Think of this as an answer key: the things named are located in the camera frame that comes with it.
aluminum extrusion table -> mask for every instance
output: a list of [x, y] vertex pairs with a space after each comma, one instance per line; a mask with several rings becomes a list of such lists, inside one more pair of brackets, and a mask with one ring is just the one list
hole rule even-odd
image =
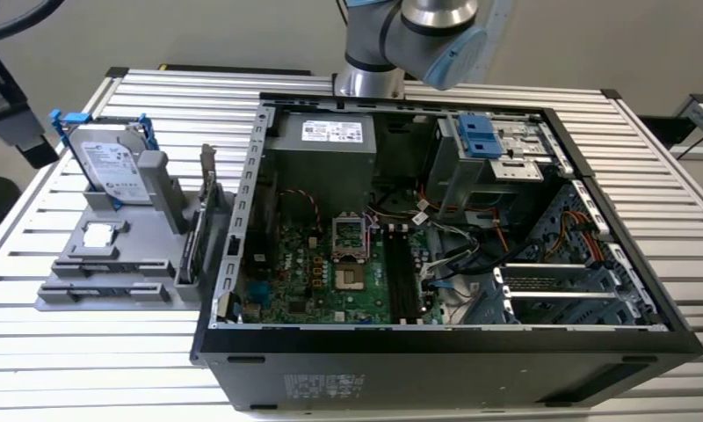
[[[200, 145], [217, 146], [220, 182], [233, 190], [261, 91], [330, 94], [330, 80], [130, 70], [104, 79], [85, 111], [97, 116], [148, 113], [170, 157], [169, 172], [186, 189], [200, 186]], [[554, 108], [703, 342], [703, 192], [625, 102], [595, 90], [459, 85], [439, 92], [419, 83], [407, 83], [406, 96]], [[33, 310], [36, 290], [85, 207], [84, 186], [78, 165], [64, 154], [58, 164], [38, 172], [0, 226], [0, 420], [256, 418], [233, 411], [210, 371], [190, 366], [197, 312]], [[300, 412], [261, 417], [701, 422], [703, 357], [590, 410]]]

warning label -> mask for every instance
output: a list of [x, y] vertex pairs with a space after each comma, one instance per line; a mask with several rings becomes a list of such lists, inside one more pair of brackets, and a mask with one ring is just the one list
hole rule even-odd
[[82, 150], [104, 191], [120, 202], [146, 201], [149, 193], [130, 150], [105, 142], [85, 142]]
[[358, 398], [365, 376], [357, 374], [284, 375], [289, 398]]
[[302, 141], [362, 143], [362, 123], [307, 120], [302, 123]]

white wall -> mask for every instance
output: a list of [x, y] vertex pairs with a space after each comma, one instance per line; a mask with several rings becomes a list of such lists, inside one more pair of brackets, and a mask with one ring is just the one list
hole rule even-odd
[[[1, 0], [0, 22], [37, 0]], [[0, 41], [0, 57], [37, 115], [82, 108], [110, 66], [162, 63], [307, 69], [343, 64], [331, 0], [68, 0], [42, 24]]]
[[[641, 113], [670, 113], [703, 91], [703, 0], [513, 1], [487, 83], [615, 88]], [[1, 21], [37, 0], [0, 3]], [[44, 116], [56, 106], [82, 107], [110, 66], [177, 62], [326, 75], [343, 64], [343, 41], [333, 0], [68, 0], [0, 42], [0, 55]]]
[[614, 88], [662, 114], [703, 92], [703, 0], [514, 2], [490, 84]]

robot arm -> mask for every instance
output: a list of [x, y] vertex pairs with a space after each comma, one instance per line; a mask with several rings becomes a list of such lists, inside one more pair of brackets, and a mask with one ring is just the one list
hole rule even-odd
[[[21, 17], [0, 25], [0, 40], [26, 30], [52, 15], [64, 0], [44, 0]], [[0, 139], [16, 147], [36, 169], [57, 161], [44, 138], [44, 127], [28, 105], [24, 91], [0, 61]]]
[[347, 0], [346, 67], [334, 93], [403, 97], [403, 74], [446, 90], [474, 68], [486, 31], [475, 0]]

motherboard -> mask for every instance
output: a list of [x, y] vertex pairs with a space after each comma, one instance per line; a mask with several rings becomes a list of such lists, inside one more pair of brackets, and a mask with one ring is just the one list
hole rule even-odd
[[[366, 227], [363, 221], [361, 228], [363, 237], [357, 240], [347, 221], [338, 223], [337, 233], [325, 227], [325, 235], [311, 226], [278, 226], [276, 265], [265, 273], [265, 280], [249, 282], [245, 323], [390, 324], [395, 319], [399, 324], [395, 310], [401, 299], [389, 282], [386, 232]], [[405, 271], [417, 298], [413, 324], [441, 324], [434, 293], [422, 292], [415, 283], [418, 268], [430, 259], [425, 232], [397, 233], [397, 237], [405, 239], [410, 254]], [[339, 245], [347, 249], [361, 247], [363, 256], [339, 258]]]

